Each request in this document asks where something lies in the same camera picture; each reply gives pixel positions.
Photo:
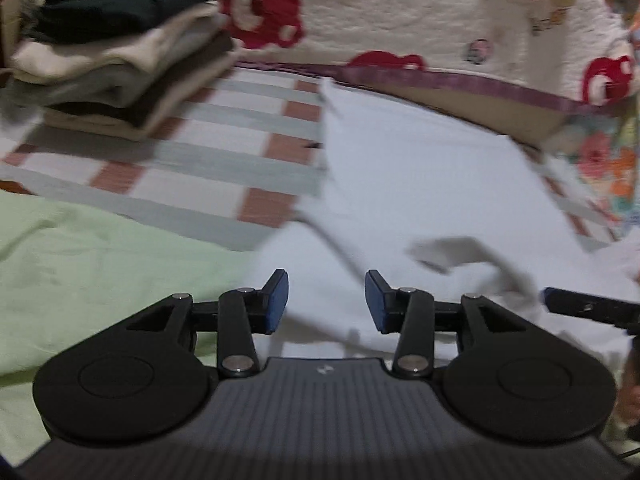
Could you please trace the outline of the beige bottom folded garment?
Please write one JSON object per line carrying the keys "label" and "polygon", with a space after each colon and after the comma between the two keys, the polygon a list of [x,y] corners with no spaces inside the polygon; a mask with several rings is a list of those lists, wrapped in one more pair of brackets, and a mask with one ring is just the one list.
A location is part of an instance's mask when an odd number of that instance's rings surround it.
{"label": "beige bottom folded garment", "polygon": [[79,103],[79,114],[72,113],[70,105],[47,108],[43,112],[43,122],[53,128],[130,141],[145,139],[179,104],[228,72],[239,53],[238,48],[219,53],[213,49],[203,49],[171,66],[128,107]]}

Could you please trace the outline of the cream folded garment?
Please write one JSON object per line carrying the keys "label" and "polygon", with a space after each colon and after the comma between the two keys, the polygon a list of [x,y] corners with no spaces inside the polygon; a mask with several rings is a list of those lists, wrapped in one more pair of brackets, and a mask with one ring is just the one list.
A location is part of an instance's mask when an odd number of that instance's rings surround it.
{"label": "cream folded garment", "polygon": [[225,22],[218,4],[209,1],[139,35],[68,46],[25,40],[14,52],[10,69],[16,79],[30,84],[56,84],[107,65],[130,64],[149,73],[189,30],[203,25],[216,32]]}

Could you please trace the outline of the dark green folded garment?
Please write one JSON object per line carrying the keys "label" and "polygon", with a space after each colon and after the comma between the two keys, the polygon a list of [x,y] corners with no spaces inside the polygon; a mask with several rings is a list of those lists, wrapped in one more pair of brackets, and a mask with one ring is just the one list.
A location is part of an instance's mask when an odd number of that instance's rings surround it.
{"label": "dark green folded garment", "polygon": [[142,34],[209,0],[44,0],[25,36],[46,44],[88,44]]}

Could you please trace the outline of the grey folded garment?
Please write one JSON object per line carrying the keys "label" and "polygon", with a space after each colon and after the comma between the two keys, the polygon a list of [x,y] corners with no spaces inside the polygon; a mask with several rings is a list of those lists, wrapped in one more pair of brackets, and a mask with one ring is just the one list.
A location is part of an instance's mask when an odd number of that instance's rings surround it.
{"label": "grey folded garment", "polygon": [[6,92],[17,105],[53,106],[91,102],[127,107],[179,62],[201,53],[219,58],[234,48],[234,41],[228,32],[206,30],[205,22],[201,20],[177,40],[149,73],[129,63],[107,65],[55,84],[31,84],[12,78]]}

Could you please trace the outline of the black folded garment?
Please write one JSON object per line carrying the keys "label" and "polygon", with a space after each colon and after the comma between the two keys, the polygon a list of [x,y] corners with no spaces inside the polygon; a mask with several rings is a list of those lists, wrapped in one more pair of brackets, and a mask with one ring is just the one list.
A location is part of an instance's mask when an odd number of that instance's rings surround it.
{"label": "black folded garment", "polygon": [[228,32],[221,32],[207,46],[168,68],[128,106],[79,102],[53,105],[51,110],[78,117],[106,116],[134,128],[144,128],[148,122],[154,122],[153,114],[166,116],[180,102],[228,70],[242,47],[241,41],[232,39]]}

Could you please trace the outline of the white quilt with red bears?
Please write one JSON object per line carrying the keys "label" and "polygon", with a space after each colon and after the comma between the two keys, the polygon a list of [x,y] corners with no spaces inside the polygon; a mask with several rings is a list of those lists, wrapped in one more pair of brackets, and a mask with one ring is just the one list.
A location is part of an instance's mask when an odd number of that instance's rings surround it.
{"label": "white quilt with red bears", "polygon": [[405,96],[527,132],[639,90],[606,0],[219,0],[245,61]]}

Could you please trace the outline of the floral patterned fabric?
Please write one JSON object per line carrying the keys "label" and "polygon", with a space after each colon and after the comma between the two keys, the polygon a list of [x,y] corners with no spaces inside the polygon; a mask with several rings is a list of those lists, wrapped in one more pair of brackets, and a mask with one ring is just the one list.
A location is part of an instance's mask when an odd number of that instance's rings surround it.
{"label": "floral patterned fabric", "polygon": [[570,118],[552,152],[578,196],[600,216],[616,240],[639,225],[639,118]]}

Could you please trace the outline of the white fleece garment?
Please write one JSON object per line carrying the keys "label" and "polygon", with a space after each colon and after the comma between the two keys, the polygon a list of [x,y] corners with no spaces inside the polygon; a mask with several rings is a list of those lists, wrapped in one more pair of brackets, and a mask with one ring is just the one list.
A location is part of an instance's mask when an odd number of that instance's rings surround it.
{"label": "white fleece garment", "polygon": [[456,302],[467,292],[621,370],[628,336],[617,328],[551,314],[548,287],[637,301],[620,260],[586,252],[570,222],[506,136],[460,120],[349,90],[320,86],[319,193],[258,250],[248,281],[273,270],[290,278],[277,331],[262,358],[390,359],[397,339],[375,328],[364,277]]}

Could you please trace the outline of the light green bed sheet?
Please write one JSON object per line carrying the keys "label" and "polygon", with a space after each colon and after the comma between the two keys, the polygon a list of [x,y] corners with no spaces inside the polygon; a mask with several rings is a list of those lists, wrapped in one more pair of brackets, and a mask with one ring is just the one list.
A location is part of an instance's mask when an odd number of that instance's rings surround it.
{"label": "light green bed sheet", "polygon": [[2,193],[2,456],[16,465],[48,440],[32,380],[51,356],[174,292],[213,300],[240,284],[251,256],[104,210]]}

